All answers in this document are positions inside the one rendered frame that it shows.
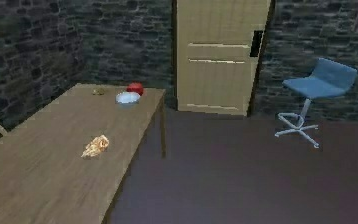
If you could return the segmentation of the beige wooden room door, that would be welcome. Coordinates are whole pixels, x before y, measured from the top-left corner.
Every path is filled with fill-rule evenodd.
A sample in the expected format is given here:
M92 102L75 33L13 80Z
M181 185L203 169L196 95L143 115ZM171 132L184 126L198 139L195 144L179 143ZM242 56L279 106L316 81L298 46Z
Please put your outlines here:
M271 0L177 0L177 102L180 111L247 114Z

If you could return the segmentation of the pale blue bowl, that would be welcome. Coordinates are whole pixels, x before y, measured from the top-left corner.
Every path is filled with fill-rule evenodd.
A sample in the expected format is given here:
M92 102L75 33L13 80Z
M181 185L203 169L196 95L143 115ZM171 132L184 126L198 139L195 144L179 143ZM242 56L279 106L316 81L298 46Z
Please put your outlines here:
M116 103L121 106L132 106L139 102L140 95L136 92L121 92L116 95Z

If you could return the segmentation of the brown wooden table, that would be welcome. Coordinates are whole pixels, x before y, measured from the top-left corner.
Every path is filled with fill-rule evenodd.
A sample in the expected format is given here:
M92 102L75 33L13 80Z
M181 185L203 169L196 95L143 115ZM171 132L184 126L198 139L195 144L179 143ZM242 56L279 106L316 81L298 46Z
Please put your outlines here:
M0 139L0 224L110 224L110 209L156 115L162 89L130 107L121 88L77 84ZM95 137L108 148L81 155Z

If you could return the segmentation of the blue swivel chair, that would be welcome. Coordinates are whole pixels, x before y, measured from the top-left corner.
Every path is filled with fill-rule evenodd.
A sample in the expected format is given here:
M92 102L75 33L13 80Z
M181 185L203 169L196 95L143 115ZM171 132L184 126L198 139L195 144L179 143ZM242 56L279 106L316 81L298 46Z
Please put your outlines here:
M306 126L306 115L313 100L320 98L335 98L345 95L355 83L358 70L329 60L318 58L312 72L307 77L286 79L282 84L303 95L305 101L299 114L281 112L277 118L288 126L287 130L278 131L275 137L298 133L309 141L314 148L318 149L320 144L311 138L306 130L319 129L317 124Z

